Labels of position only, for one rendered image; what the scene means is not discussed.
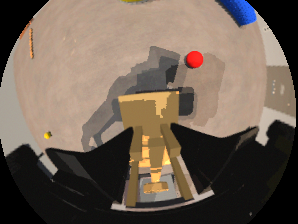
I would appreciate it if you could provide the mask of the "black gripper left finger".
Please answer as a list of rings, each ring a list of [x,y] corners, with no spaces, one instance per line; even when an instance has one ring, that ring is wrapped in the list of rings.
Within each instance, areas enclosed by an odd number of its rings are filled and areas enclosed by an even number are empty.
[[[113,200],[112,204],[121,204],[124,197],[126,175],[128,175],[130,160],[130,141],[133,137],[133,127],[128,127],[113,139],[102,143],[94,151],[76,152],[63,149],[45,149],[45,155],[51,163],[63,172],[74,176],[85,177],[106,198]]]

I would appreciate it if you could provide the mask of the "red ball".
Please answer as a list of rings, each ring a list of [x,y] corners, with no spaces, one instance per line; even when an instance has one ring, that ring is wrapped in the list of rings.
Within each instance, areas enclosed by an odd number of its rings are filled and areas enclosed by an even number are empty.
[[[202,53],[198,51],[189,52],[188,56],[186,56],[186,63],[192,68],[200,67],[202,61],[204,61],[204,57],[202,57]]]

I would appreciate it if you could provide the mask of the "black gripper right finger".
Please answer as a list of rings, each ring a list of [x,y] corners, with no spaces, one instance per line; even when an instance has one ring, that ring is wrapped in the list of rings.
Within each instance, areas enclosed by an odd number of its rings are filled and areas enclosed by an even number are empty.
[[[259,132],[257,125],[226,137],[205,135],[177,123],[170,123],[170,129],[181,145],[182,160],[198,194],[213,190],[210,186],[226,168],[234,152],[250,144]]]

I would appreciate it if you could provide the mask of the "yellow ball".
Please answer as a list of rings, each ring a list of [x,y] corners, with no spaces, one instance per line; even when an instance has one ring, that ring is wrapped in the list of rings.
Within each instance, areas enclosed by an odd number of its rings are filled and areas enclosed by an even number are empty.
[[[45,133],[45,139],[49,139],[49,137],[51,137],[51,135],[49,135],[49,133]]]

